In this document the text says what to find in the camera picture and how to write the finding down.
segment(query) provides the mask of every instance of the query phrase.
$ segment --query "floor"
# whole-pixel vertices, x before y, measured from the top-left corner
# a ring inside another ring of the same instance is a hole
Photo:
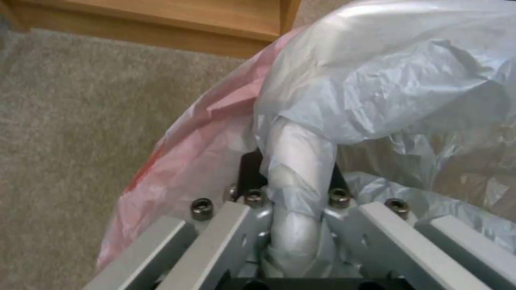
[[[347,0],[304,0],[295,26]],[[243,60],[0,21],[0,289],[80,289],[156,141]]]

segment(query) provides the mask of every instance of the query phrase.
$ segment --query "wooden shelf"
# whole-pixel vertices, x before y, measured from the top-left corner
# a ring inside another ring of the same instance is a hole
[[[299,0],[0,1],[28,27],[239,57],[251,56],[290,30],[299,6]],[[146,40],[134,30],[167,40]],[[210,43],[223,47],[214,49]],[[224,53],[231,45],[235,46],[228,49],[231,52]],[[237,51],[239,46],[243,47],[241,53]]]

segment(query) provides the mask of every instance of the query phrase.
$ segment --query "metal frame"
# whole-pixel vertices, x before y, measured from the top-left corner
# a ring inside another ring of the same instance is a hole
[[[227,202],[157,289],[214,289],[227,272],[236,277],[270,222],[270,205],[253,210]]]
[[[415,228],[493,289],[516,289],[516,257],[454,216],[420,221]]]
[[[191,224],[160,217],[83,290],[151,289],[195,240]]]
[[[362,263],[368,278],[397,272],[416,289],[489,289],[379,202],[350,209],[341,220],[342,212],[330,212],[325,212],[330,230]]]

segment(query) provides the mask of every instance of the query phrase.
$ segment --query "hex nut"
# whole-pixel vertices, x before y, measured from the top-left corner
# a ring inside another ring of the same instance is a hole
[[[208,198],[196,199],[190,205],[190,212],[194,220],[209,220],[213,217],[213,203]]]
[[[251,208],[262,207],[265,202],[265,194],[261,189],[251,189],[244,194],[244,203]]]
[[[407,219],[409,217],[410,207],[403,199],[389,198],[385,201],[385,206],[402,219]]]
[[[328,192],[328,204],[334,208],[347,208],[351,200],[351,193],[343,188],[332,188]]]

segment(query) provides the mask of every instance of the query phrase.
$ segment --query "pink plastic bag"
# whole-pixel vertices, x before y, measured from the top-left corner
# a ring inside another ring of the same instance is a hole
[[[242,154],[254,150],[253,104],[272,63],[300,29],[269,45],[201,96],[167,130],[122,193],[97,259],[101,271],[163,214],[190,219],[200,197],[215,207],[236,181]]]

